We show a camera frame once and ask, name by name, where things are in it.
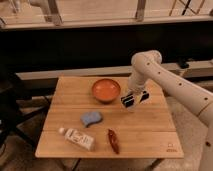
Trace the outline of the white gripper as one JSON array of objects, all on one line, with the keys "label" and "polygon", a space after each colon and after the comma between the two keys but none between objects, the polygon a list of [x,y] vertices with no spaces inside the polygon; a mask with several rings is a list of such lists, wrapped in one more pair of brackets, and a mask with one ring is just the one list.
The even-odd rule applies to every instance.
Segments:
[{"label": "white gripper", "polygon": [[142,101],[149,98],[149,93],[144,88],[132,89],[127,96],[121,98],[123,106],[129,110],[133,110]]}]

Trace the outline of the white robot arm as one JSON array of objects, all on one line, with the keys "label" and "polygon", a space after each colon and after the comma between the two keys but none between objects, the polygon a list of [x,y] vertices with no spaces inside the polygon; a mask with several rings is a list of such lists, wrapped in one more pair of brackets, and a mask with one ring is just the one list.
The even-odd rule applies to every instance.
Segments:
[{"label": "white robot arm", "polygon": [[213,93],[166,70],[161,62],[162,56],[157,50],[133,55],[132,72],[121,103],[125,108],[131,108],[136,104],[137,96],[141,96],[140,101],[147,99],[148,94],[143,94],[146,82],[148,79],[155,81],[208,127],[199,171],[213,171]]}]

